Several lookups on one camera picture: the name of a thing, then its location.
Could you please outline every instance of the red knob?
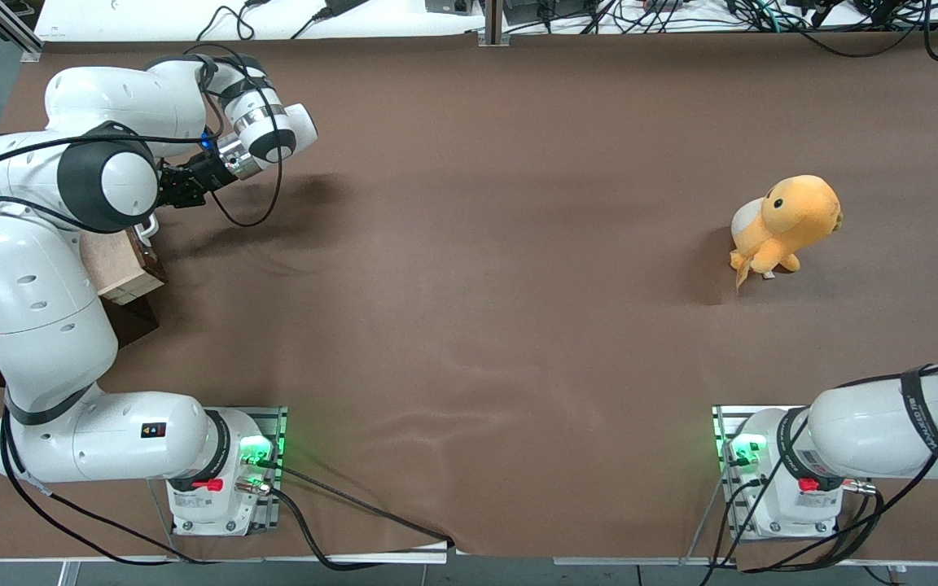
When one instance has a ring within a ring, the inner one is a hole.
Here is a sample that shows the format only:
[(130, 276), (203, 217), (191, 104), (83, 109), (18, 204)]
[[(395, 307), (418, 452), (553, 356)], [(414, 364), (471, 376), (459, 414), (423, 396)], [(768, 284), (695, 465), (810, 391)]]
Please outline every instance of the red knob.
[(209, 490), (209, 492), (219, 492), (223, 490), (223, 479), (211, 479), (211, 481), (192, 482), (191, 486), (194, 488), (201, 488), (204, 486)]
[(798, 489), (803, 492), (812, 492), (820, 489), (820, 483), (816, 479), (798, 479)]

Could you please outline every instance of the stuffed animal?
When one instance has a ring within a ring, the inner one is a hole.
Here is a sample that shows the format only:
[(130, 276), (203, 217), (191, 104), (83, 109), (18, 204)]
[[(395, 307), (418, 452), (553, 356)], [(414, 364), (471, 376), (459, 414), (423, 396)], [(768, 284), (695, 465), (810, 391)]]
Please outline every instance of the stuffed animal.
[(777, 183), (766, 197), (745, 203), (733, 216), (730, 231), (737, 249), (730, 266), (737, 269), (737, 291), (748, 271), (774, 277), (774, 267), (800, 267), (796, 252), (815, 244), (842, 225), (842, 207), (831, 186), (815, 175)]

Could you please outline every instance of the velcro strap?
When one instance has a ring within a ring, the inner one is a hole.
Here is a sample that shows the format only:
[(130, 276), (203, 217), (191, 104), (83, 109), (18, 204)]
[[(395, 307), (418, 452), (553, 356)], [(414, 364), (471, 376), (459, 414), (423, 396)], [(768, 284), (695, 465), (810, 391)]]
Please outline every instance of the velcro strap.
[(223, 107), (225, 110), (227, 104), (243, 96), (245, 92), (255, 90), (256, 88), (260, 90), (272, 90), (273, 83), (270, 82), (270, 79), (265, 77), (246, 77), (241, 81), (230, 83), (226, 89), (219, 93), (220, 107)]
[(938, 459), (938, 427), (931, 419), (931, 413), (928, 412), (928, 403), (924, 400), (924, 391), (922, 390), (922, 370), (923, 366), (912, 368), (900, 374), (900, 390), (904, 396), (904, 406), (907, 408), (907, 416), (911, 418), (914, 430), (922, 441), (926, 443), (928, 452)]

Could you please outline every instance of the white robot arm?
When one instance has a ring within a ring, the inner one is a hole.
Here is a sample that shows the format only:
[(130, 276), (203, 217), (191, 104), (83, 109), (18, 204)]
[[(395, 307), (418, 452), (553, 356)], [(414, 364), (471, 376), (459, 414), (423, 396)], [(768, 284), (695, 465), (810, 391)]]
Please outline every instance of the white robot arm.
[[(204, 94), (218, 98), (230, 136), (216, 141), (206, 131)], [(256, 496), (235, 489), (239, 479), (261, 478), (250, 463), (272, 446), (234, 409), (100, 390), (118, 341), (79, 259), (76, 226), (109, 233), (160, 205), (204, 203), (210, 190), (309, 147), (317, 130), (301, 105), (282, 107), (247, 56), (64, 70), (49, 83), (46, 111), (45, 130), (0, 134), (0, 370), (12, 468), (43, 483), (168, 479), (182, 533), (242, 535)], [(53, 141), (60, 144), (11, 155)], [(186, 164), (164, 162), (197, 143)]]
[[(859, 479), (911, 479), (930, 457), (923, 477), (938, 479), (938, 364), (824, 391), (808, 408), (762, 409), (725, 451), (741, 482), (771, 479), (752, 538), (826, 537)], [(759, 492), (745, 491), (749, 507)]]

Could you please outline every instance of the metal ring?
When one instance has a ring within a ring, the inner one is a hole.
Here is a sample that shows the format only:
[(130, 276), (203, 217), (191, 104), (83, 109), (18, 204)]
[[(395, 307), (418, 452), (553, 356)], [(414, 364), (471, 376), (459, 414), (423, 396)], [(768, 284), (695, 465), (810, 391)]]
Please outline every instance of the metal ring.
[(287, 114), (287, 112), (284, 111), (283, 105), (279, 104), (267, 104), (264, 107), (258, 107), (256, 110), (234, 120), (234, 132), (240, 134), (252, 124), (270, 118), (271, 114), (281, 116)]

